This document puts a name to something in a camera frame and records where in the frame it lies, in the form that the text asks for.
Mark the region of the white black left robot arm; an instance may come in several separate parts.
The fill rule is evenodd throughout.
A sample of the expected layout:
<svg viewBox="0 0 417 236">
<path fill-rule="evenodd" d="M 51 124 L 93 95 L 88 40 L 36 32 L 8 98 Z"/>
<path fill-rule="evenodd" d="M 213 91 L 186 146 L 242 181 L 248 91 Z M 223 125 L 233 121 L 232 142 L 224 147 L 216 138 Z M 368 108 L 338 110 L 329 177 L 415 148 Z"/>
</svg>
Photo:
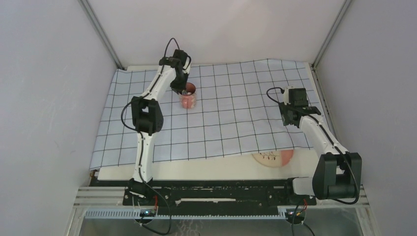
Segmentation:
<svg viewBox="0 0 417 236">
<path fill-rule="evenodd" d="M 136 131 L 138 139 L 132 180 L 139 185 L 150 187 L 152 180 L 154 143 L 164 124 L 159 100 L 168 88 L 177 94 L 186 91 L 191 62 L 191 56 L 180 49 L 176 49 L 171 57 L 164 56 L 149 87 L 140 96 L 132 97 L 127 104 L 131 107 L 133 124 L 127 128 Z"/>
</svg>

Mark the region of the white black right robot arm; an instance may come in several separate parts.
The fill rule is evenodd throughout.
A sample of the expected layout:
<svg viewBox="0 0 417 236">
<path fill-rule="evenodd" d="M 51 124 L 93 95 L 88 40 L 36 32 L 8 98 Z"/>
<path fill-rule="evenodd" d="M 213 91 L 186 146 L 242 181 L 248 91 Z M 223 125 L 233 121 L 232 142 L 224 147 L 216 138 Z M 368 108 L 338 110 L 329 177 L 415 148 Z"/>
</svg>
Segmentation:
<svg viewBox="0 0 417 236">
<path fill-rule="evenodd" d="M 298 204 L 304 195 L 353 205 L 359 200 L 362 158 L 350 152 L 330 132 L 320 110 L 310 106 L 304 88 L 282 88 L 279 109 L 283 124 L 299 128 L 319 157 L 312 177 L 297 177 L 284 191 L 286 202 Z"/>
</svg>

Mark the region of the pink patterned mug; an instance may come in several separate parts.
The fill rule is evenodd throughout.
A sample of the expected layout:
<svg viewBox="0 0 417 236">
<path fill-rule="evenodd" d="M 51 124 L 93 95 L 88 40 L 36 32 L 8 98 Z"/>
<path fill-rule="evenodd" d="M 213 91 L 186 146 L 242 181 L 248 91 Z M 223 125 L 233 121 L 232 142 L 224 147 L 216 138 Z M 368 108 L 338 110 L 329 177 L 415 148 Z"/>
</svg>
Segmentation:
<svg viewBox="0 0 417 236">
<path fill-rule="evenodd" d="M 179 96 L 181 106 L 185 109 L 193 109 L 196 105 L 196 87 L 192 83 L 187 83 L 185 92 Z"/>
</svg>

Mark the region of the white checked tablecloth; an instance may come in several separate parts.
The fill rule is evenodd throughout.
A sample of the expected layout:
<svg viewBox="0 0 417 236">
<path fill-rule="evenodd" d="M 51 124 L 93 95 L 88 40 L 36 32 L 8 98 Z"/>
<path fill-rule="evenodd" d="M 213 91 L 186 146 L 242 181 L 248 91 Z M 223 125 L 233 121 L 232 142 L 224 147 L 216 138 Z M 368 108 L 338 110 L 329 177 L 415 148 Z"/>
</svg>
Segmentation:
<svg viewBox="0 0 417 236">
<path fill-rule="evenodd" d="M 296 127 L 284 126 L 280 89 L 305 88 L 309 105 L 322 108 L 310 69 L 298 61 L 264 59 L 191 68 L 196 104 L 181 106 L 167 90 L 159 104 L 164 117 L 152 162 L 211 158 L 276 149 L 312 148 Z M 117 70 L 99 124 L 90 169 L 134 164 L 137 135 L 127 103 L 150 85 L 155 70 Z"/>
</svg>

